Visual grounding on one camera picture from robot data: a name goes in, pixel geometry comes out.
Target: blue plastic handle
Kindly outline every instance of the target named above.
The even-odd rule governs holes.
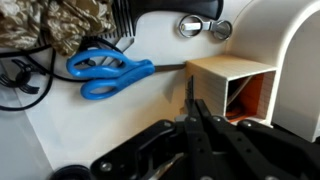
[[[133,69],[132,71],[129,71],[128,73],[122,75],[117,79],[91,80],[81,87],[81,95],[84,98],[89,100],[100,100],[100,99],[109,98],[117,94],[121,90],[125,89],[126,87],[130,86],[131,84],[147,76],[150,76],[154,72],[155,72],[155,68],[153,64],[150,62],[149,64],[146,64],[144,66]],[[113,89],[111,91],[100,93],[100,94],[92,93],[93,90],[102,88],[102,87],[112,87]]]
[[[81,61],[84,61],[88,58],[93,57],[112,57],[122,61],[122,65],[120,67],[111,67],[111,66],[92,66],[85,69],[76,69],[75,65]],[[72,56],[67,61],[67,70],[68,72],[80,78],[116,78],[120,77],[123,74],[135,69],[139,66],[149,65],[151,63],[150,60],[141,60],[141,61],[132,61],[128,59],[123,54],[107,49],[92,49],[80,52],[74,56]]]

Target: comb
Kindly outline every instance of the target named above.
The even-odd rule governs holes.
[[[218,20],[223,0],[114,0],[112,13],[117,29],[102,38],[134,37],[139,18],[152,11],[175,11]]]

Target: screw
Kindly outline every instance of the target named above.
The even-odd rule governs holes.
[[[248,127],[251,127],[251,126],[252,126],[252,124],[251,124],[250,122],[248,122],[248,121],[243,121],[242,123],[243,123],[244,125],[248,126]]]
[[[274,176],[267,176],[266,180],[279,180],[277,177]]]
[[[220,117],[217,117],[217,116],[214,116],[213,119],[216,120],[216,121],[218,121],[218,122],[221,121],[221,118],[220,118]]]
[[[168,123],[168,122],[164,122],[164,126],[165,126],[165,127],[171,127],[171,124]]]
[[[196,118],[194,118],[194,117],[191,117],[191,118],[190,118],[190,121],[192,121],[192,122],[196,122],[196,121],[197,121],[197,119],[196,119]]]
[[[200,180],[213,180],[213,179],[209,176],[202,176]]]
[[[102,162],[100,165],[100,170],[103,172],[109,172],[112,169],[112,164],[107,162]]]

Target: scissor blade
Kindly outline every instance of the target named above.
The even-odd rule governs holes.
[[[172,64],[172,65],[160,65],[160,66],[154,66],[155,72],[164,72],[164,71],[174,71],[183,69],[186,67],[185,64]]]

